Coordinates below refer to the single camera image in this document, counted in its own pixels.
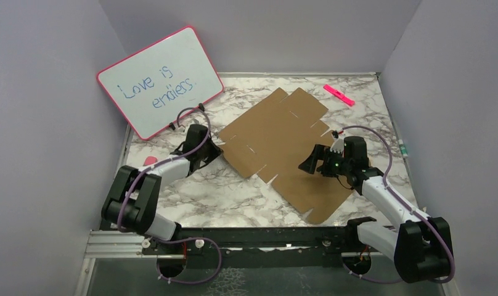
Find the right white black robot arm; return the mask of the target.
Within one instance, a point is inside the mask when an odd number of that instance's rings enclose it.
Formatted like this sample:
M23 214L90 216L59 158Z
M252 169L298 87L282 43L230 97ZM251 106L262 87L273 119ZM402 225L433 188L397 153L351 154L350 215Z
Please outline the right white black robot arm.
M332 146L317 144L298 168L324 177L345 177L351 189L372 202L388 219L388 229L372 218L350 221L344 245L358 251L369 246L394 263L402 281L439 281L454 275L451 232L447 221L433 218L396 191L384 172L369 163L367 144L359 136L335 138Z

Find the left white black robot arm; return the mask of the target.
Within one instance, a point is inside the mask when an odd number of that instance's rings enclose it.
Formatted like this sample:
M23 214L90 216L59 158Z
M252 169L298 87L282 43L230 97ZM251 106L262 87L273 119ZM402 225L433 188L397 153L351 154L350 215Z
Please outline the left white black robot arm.
M181 225L157 213L160 192L221 154L208 127L190 125L185 141L168 158L141 168L124 165L118 169L101 209L102 219L120 231L155 237L163 251L176 252L181 247Z

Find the brown cardboard box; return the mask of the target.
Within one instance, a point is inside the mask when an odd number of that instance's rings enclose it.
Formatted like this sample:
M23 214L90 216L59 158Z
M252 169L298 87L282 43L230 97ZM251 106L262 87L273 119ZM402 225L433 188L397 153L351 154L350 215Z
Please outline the brown cardboard box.
M351 195L335 178L298 167L316 144L333 143L327 107L305 90L278 88L219 132L224 158L244 177L258 175L310 224L321 224Z

